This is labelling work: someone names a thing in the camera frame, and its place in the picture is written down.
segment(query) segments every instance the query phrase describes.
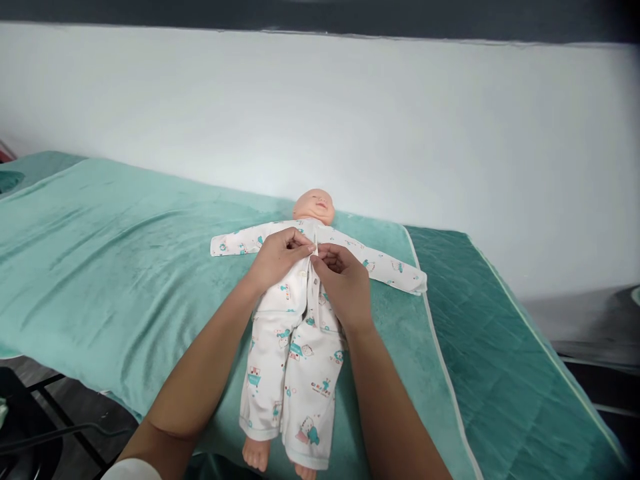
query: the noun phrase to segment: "white baby pajamas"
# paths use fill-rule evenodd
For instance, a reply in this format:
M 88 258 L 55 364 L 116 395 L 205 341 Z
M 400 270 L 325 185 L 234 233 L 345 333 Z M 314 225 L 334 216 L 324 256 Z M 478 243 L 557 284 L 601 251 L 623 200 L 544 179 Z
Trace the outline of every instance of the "white baby pajamas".
M 211 239 L 211 255 L 244 255 L 260 250 L 272 233 L 295 227 L 314 244 L 344 245 L 367 267 L 372 279 L 420 295 L 424 272 L 328 227 L 316 219 L 266 223 Z M 329 467 L 335 384 L 346 343 L 327 294 L 309 258 L 269 288 L 253 314 L 240 426 L 251 439 L 276 438 L 289 459 L 308 468 Z

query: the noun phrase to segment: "doll sleeve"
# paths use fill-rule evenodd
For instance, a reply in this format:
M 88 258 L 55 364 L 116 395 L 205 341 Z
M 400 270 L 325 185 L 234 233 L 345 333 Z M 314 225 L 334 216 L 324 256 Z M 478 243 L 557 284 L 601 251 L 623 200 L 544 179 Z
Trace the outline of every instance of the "doll sleeve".
M 427 274 L 423 271 L 384 252 L 369 248 L 338 231 L 333 235 L 331 242 L 348 248 L 367 268 L 369 278 L 412 295 L 422 295 L 427 291 Z
M 218 235 L 211 239 L 211 256 L 246 255 L 258 253 L 260 247 L 270 234 L 290 227 L 291 222 L 271 222 L 256 225 L 237 232 Z

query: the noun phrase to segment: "dark ceiling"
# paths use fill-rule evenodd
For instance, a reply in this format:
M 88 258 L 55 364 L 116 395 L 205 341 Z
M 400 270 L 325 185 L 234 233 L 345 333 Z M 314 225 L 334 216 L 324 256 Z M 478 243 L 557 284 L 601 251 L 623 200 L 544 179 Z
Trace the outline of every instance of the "dark ceiling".
M 0 0 L 0 19 L 526 42 L 638 43 L 637 0 Z

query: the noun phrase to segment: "hand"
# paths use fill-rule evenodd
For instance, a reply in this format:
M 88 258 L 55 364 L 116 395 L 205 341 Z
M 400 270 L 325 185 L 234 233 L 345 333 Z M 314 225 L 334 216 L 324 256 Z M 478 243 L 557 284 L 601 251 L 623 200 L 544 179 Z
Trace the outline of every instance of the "hand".
M 294 227 L 272 233 L 265 239 L 245 278 L 262 293 L 314 250 L 313 242 Z
M 327 291 L 331 306 L 348 337 L 373 327 L 369 273 L 344 247 L 332 243 L 318 246 L 311 263 Z

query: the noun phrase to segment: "white wall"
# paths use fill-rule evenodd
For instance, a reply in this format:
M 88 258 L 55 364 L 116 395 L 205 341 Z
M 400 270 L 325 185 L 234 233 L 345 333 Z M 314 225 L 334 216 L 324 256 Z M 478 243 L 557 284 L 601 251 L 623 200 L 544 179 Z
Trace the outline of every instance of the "white wall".
M 0 139 L 466 231 L 535 305 L 640 282 L 639 59 L 0 24 Z M 584 331 L 572 308 L 539 315 L 552 339 Z

